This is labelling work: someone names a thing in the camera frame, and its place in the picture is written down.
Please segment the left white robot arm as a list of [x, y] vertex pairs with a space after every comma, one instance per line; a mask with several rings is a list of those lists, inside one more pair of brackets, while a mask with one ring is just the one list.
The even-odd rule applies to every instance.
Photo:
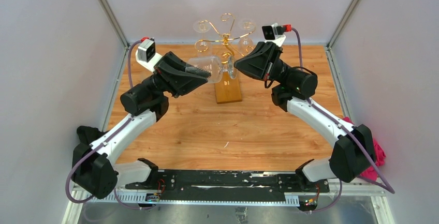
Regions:
[[191, 65], [173, 52], [165, 55], [154, 53], [143, 57], [136, 52], [136, 62], [152, 74], [120, 96], [127, 115], [112, 129], [101, 133], [99, 138], [88, 141], [91, 127], [78, 127], [82, 138], [73, 151], [72, 169], [68, 174], [65, 191], [70, 201], [80, 203], [70, 193], [74, 182], [92, 197], [105, 198], [117, 187], [140, 183], [145, 189], [158, 184], [153, 164], [146, 159], [116, 164], [122, 152], [146, 129], [157, 123], [169, 109], [169, 99], [184, 96], [208, 83], [213, 73]]

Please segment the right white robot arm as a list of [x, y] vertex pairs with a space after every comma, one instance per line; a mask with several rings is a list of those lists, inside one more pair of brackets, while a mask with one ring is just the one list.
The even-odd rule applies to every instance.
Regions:
[[247, 56], [235, 61], [242, 74], [273, 87], [271, 98], [280, 107], [317, 131], [332, 147], [331, 156], [311, 159], [295, 170], [296, 186], [310, 191], [320, 180], [338, 178], [350, 183], [375, 163], [371, 130], [335, 116], [312, 99], [317, 74], [302, 67], [292, 67], [281, 60], [283, 49], [274, 42], [259, 42]]

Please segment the ribbed glass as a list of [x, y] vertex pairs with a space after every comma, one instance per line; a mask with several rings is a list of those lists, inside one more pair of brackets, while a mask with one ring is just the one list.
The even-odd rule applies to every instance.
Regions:
[[233, 56], [228, 56], [225, 61], [218, 56], [194, 57], [189, 59], [185, 71], [206, 78], [208, 83], [218, 83], [224, 73], [228, 73], [231, 79], [236, 78], [238, 70], [235, 69], [234, 62]]

